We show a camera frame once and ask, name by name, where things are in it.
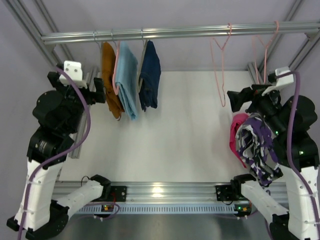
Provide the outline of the pink trousers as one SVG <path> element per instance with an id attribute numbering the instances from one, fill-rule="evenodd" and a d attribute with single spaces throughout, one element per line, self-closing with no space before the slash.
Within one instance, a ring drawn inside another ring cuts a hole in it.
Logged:
<path id="1" fill-rule="evenodd" d="M 238 129 L 247 120 L 248 117 L 249 115 L 246 113 L 238 113 L 234 115 L 230 125 L 230 134 L 229 134 L 229 148 L 232 151 L 232 153 L 237 157 L 237 159 L 241 162 L 242 166 L 245 169 L 247 167 L 237 152 L 236 143 L 237 143 Z"/>

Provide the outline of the purple camouflage trousers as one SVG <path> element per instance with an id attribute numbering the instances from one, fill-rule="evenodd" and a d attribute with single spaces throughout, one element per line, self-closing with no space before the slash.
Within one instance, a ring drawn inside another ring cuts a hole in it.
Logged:
<path id="1" fill-rule="evenodd" d="M 283 176 L 274 150 L 273 132 L 258 113 L 252 113 L 236 133 L 236 151 L 263 187 Z"/>

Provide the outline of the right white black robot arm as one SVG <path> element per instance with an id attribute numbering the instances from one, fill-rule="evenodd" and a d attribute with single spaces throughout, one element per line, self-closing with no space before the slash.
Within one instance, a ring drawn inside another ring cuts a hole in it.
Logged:
<path id="1" fill-rule="evenodd" d="M 313 102 L 298 91 L 281 104 L 278 90 L 253 85 L 227 93 L 231 110 L 249 103 L 248 117 L 234 135 L 248 173 L 216 187 L 221 202 L 250 201 L 275 240 L 317 240 L 320 203 L 318 147 L 308 134 L 317 120 Z"/>

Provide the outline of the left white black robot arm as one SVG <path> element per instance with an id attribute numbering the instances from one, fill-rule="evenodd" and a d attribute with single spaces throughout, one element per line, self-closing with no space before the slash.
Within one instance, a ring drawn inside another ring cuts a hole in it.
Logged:
<path id="1" fill-rule="evenodd" d="M 66 227 L 69 219 L 91 202 L 104 202 L 111 193 L 111 182 L 94 175 L 72 193 L 53 199 L 53 191 L 68 153 L 78 147 L 71 135 L 78 131 L 89 106 L 104 103 L 103 81 L 94 79 L 96 90 L 64 85 L 62 70 L 51 71 L 47 77 L 53 89 L 43 93 L 33 109 L 39 123 L 27 149 L 27 176 L 20 207 L 7 226 L 28 240 L 48 240 Z"/>

